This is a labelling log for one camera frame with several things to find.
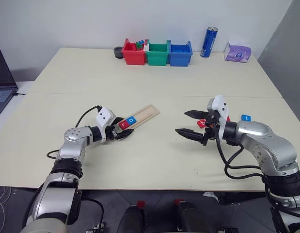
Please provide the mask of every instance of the blue can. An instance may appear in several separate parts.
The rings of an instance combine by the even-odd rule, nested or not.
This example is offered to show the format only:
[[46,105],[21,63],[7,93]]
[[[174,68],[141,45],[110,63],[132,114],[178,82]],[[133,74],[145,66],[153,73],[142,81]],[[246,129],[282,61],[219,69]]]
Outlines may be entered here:
[[205,40],[204,40],[204,45],[202,47],[202,51],[200,53],[200,55],[202,57],[209,57],[211,50],[212,50],[212,46],[214,43],[214,40],[217,36],[218,33],[218,29],[215,27],[208,27],[207,32],[206,32],[206,36],[205,36]]

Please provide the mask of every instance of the laptop screen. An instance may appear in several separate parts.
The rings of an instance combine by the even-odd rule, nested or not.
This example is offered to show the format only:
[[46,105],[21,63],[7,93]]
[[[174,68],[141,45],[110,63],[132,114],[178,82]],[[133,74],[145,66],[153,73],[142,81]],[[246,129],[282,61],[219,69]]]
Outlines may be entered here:
[[1,51],[0,51],[0,87],[17,87]]

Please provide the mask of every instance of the white cable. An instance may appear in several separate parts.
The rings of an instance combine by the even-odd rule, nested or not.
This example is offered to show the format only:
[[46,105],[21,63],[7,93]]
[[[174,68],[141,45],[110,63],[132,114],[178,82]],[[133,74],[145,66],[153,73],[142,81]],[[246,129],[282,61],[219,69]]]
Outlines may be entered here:
[[6,203],[6,201],[10,198],[11,193],[12,193],[12,187],[10,187],[10,192],[9,192],[8,197],[5,200],[1,201],[1,204]]
[[10,198],[10,195],[11,195],[11,192],[12,192],[12,187],[9,187],[10,188],[9,195],[7,196],[7,198],[4,201],[1,201],[1,199],[4,197],[4,195],[6,194],[7,190],[9,189],[9,188],[6,188],[6,187],[3,187],[3,188],[4,188],[3,189],[3,193],[0,195],[0,206],[1,206],[2,212],[3,212],[3,223],[2,223],[2,227],[0,229],[0,233],[2,232],[4,224],[5,224],[5,212],[4,212],[4,207],[3,207],[2,204],[4,204]]
[[2,227],[0,229],[0,233],[1,233],[1,231],[2,231],[2,229],[4,227],[4,224],[5,224],[5,212],[4,212],[4,208],[3,208],[3,205],[1,204],[1,202],[0,202],[0,206],[1,206],[2,212],[3,212],[3,224],[2,224]]

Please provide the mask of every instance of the green bin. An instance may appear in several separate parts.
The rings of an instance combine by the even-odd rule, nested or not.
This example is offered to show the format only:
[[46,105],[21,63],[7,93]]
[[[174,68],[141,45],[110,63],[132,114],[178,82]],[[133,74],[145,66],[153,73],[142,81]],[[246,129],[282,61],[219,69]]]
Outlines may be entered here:
[[149,43],[146,59],[150,66],[165,66],[167,64],[169,46],[166,44]]

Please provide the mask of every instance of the laptop keyboard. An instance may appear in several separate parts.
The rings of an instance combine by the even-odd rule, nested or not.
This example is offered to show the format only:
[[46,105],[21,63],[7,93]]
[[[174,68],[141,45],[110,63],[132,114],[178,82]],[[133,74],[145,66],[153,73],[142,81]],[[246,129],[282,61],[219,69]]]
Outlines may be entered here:
[[11,93],[12,90],[0,90],[0,103],[5,102]]

